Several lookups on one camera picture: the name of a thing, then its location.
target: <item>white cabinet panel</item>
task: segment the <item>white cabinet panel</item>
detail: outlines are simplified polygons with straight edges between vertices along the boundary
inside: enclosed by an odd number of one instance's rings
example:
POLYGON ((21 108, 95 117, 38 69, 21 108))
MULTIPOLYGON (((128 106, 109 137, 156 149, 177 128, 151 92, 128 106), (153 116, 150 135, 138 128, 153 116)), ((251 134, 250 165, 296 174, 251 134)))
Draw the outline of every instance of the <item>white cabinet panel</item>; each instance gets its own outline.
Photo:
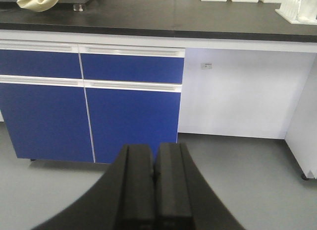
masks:
POLYGON ((317 178, 317 56, 285 140, 308 178, 317 178))
POLYGON ((284 139, 314 58, 187 49, 179 132, 284 139))

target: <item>white test tube rack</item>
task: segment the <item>white test tube rack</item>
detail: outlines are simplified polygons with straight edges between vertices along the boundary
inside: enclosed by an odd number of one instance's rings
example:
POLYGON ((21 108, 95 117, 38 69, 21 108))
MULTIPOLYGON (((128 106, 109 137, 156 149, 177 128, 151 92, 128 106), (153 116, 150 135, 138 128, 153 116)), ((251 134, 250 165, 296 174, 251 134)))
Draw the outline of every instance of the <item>white test tube rack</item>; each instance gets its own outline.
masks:
POLYGON ((292 24, 317 25, 317 0, 283 0, 275 11, 292 24))

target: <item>blue cabinet door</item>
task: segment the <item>blue cabinet door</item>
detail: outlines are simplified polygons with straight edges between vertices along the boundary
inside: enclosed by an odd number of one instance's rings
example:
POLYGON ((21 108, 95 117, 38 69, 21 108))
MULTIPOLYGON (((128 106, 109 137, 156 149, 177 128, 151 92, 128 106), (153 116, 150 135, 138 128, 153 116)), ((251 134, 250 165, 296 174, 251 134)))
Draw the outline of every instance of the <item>blue cabinet door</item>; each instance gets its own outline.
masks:
POLYGON ((176 142, 180 93, 87 88, 96 162, 112 163, 123 144, 176 142))
POLYGON ((184 58, 81 54, 85 79, 182 83, 184 58))
POLYGON ((17 157, 93 161, 84 88, 0 84, 0 109, 17 157))
POLYGON ((0 75, 81 79, 76 53, 0 50, 0 75))

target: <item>laboratory cabinet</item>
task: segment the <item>laboratory cabinet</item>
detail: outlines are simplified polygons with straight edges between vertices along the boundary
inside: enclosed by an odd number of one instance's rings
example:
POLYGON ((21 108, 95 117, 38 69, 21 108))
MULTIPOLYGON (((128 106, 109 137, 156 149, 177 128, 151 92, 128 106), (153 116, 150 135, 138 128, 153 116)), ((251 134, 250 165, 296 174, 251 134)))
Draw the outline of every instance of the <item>laboratory cabinet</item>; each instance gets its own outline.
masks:
POLYGON ((0 109, 17 157, 112 163, 126 143, 156 153, 161 142, 176 142, 184 52, 7 47, 0 109))

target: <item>caster wheel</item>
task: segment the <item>caster wheel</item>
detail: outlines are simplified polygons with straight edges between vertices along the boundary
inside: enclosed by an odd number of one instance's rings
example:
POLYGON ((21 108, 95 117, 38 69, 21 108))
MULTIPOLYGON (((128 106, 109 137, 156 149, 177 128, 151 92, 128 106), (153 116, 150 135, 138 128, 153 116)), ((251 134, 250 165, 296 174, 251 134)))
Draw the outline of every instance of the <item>caster wheel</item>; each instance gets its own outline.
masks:
POLYGON ((303 180, 309 180, 309 178, 307 178, 304 173, 301 174, 301 178, 302 178, 303 180))

